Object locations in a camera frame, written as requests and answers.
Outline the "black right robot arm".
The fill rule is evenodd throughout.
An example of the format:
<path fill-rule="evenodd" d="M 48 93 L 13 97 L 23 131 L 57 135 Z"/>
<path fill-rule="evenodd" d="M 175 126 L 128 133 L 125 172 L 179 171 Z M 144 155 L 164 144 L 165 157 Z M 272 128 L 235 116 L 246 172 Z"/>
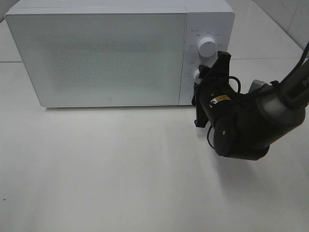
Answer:
<path fill-rule="evenodd" d="M 207 141 L 217 155 L 258 160 L 303 123 L 309 103 L 308 52 L 305 48 L 282 81 L 254 80 L 246 94 L 229 83 L 229 53 L 219 51 L 211 67 L 199 66 L 192 98 L 195 126 L 208 128 Z"/>

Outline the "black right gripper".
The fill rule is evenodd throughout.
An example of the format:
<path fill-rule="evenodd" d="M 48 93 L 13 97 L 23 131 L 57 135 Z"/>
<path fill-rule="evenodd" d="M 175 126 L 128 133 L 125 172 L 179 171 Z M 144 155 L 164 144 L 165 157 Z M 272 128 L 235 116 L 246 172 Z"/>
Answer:
<path fill-rule="evenodd" d="M 236 119 L 238 91 L 231 87 L 229 81 L 237 82 L 238 79 L 229 76 L 230 60 L 228 52 L 218 51 L 211 72 L 200 72 L 200 83 L 194 84 L 192 105 L 196 107 L 194 124 L 197 128 L 205 128 L 208 121 Z"/>

